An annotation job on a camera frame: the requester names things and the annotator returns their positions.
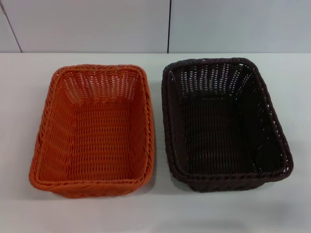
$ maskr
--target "woven pattern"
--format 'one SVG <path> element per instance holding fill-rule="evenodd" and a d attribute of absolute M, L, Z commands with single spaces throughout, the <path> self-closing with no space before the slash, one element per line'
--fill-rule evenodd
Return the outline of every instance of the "woven pattern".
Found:
<path fill-rule="evenodd" d="M 51 80 L 29 180 L 68 198 L 124 195 L 153 171 L 154 127 L 140 67 L 79 65 Z"/>
<path fill-rule="evenodd" d="M 252 189 L 293 170 L 266 85 L 247 59 L 168 65 L 162 108 L 170 171 L 193 190 Z"/>

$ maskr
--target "rectangular basket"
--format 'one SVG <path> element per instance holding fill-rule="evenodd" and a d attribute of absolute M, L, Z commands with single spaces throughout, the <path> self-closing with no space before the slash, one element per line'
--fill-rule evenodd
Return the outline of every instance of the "rectangular basket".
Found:
<path fill-rule="evenodd" d="M 170 171 L 193 190 L 253 189 L 293 170 L 266 85 L 247 59 L 168 65 L 162 108 Z"/>
<path fill-rule="evenodd" d="M 124 195 L 149 181 L 154 152 L 143 69 L 63 67 L 51 80 L 29 180 L 68 198 Z"/>

